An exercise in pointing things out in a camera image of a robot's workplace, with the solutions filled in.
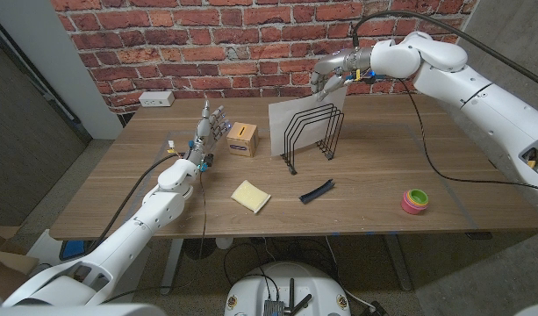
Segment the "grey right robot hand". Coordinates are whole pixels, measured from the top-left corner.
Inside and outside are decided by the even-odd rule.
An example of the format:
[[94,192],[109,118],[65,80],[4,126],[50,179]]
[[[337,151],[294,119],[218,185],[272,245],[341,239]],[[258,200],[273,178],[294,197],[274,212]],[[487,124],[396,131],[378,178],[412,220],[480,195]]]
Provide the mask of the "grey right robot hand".
[[312,94],[322,101],[345,85],[346,73],[369,69],[371,50],[371,47],[344,48],[322,57],[316,62],[310,79]]

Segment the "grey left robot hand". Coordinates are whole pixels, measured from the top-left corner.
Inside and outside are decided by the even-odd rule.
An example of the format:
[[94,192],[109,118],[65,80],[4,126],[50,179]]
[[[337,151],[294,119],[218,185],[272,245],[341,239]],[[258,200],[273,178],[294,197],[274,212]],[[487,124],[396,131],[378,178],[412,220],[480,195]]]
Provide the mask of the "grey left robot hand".
[[210,110],[208,100],[204,103],[202,118],[197,123],[193,145],[185,159],[199,164],[208,154],[212,154],[217,142],[231,129],[231,123],[226,118],[225,107],[221,105],[214,111]]

